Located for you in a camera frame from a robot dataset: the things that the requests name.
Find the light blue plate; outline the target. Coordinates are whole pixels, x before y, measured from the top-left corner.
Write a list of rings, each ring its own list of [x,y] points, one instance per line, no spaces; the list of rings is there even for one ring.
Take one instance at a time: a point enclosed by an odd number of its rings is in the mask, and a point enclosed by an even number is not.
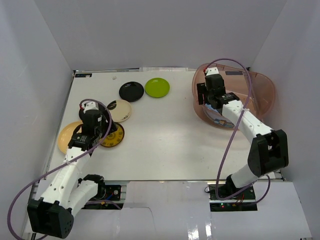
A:
[[[210,104],[205,104],[204,105],[204,112],[207,116],[209,117],[214,117],[214,116],[218,116],[221,117],[222,115],[216,110],[214,109]]]

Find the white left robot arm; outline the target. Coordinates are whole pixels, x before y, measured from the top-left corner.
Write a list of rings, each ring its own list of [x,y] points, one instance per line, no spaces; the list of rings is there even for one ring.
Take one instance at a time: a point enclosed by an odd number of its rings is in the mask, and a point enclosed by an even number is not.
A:
[[[106,187],[94,180],[78,182],[83,167],[94,149],[117,127],[108,110],[84,110],[81,132],[74,130],[57,174],[39,199],[31,200],[27,213],[34,232],[65,239],[71,232],[74,218],[91,199],[105,196]]]

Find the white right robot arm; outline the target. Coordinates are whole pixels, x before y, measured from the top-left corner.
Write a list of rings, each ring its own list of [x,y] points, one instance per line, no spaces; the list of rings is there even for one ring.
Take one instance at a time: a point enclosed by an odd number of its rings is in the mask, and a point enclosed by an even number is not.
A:
[[[230,120],[234,129],[240,130],[250,143],[247,163],[229,175],[224,185],[214,188],[219,200],[236,200],[260,177],[289,165],[287,134],[282,129],[274,130],[265,125],[245,108],[236,94],[227,93],[219,73],[207,71],[205,82],[197,84],[197,95],[200,105],[209,105]]]

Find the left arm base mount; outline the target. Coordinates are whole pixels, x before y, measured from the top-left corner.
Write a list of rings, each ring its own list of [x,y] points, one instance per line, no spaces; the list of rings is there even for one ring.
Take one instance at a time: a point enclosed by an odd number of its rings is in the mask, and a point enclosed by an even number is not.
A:
[[[92,198],[92,200],[119,201],[121,199],[121,192],[122,192],[121,185],[102,184],[98,187],[98,192]]]

